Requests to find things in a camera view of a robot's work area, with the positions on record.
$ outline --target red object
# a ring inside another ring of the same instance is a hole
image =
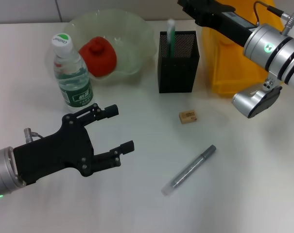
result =
[[[89,72],[95,77],[111,73],[117,65],[117,55],[111,44],[97,36],[85,44],[79,51]]]

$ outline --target bottle cap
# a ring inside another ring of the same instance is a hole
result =
[[[59,33],[52,38],[53,50],[59,57],[67,57],[73,50],[71,37],[65,33]]]

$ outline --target green pen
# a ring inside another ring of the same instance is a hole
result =
[[[167,57],[174,57],[174,47],[175,47],[175,20],[169,19],[167,21]]]

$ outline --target black bracket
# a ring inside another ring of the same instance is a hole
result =
[[[94,155],[85,129],[86,125],[96,120],[118,114],[116,105],[102,110],[97,104],[93,104],[75,114],[63,116],[59,131],[13,150],[18,175],[27,184],[32,184],[67,167],[73,167],[87,177],[94,172],[120,166],[120,154],[134,151],[134,142],[130,141],[110,152]]]
[[[235,8],[215,0],[178,0],[183,11],[201,27],[220,32],[238,45],[244,47],[256,26],[235,13]]]

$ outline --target logo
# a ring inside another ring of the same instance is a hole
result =
[[[272,52],[274,50],[274,45],[271,43],[268,43],[264,46],[264,51],[265,52]]]
[[[91,86],[89,86],[85,92],[78,94],[78,95],[75,95],[72,98],[73,98],[73,101],[78,102],[80,100],[84,100],[84,99],[88,98],[90,96],[90,94],[91,94]]]
[[[62,39],[59,39],[59,38],[54,38],[53,40],[57,40],[57,41],[59,41],[59,42],[63,42],[64,44],[66,44],[66,43],[67,43],[67,41],[66,41],[66,40],[62,40]]]

